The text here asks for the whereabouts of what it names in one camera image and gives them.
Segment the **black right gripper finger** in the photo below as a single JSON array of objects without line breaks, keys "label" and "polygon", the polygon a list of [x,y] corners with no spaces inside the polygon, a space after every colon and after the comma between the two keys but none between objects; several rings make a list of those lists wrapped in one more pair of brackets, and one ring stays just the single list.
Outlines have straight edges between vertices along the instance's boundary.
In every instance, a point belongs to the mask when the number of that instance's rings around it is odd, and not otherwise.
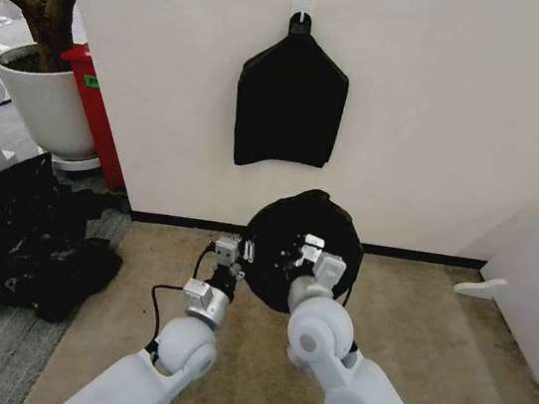
[{"label": "black right gripper finger", "polygon": [[282,267],[293,269],[302,264],[304,240],[294,238],[282,250]]}]

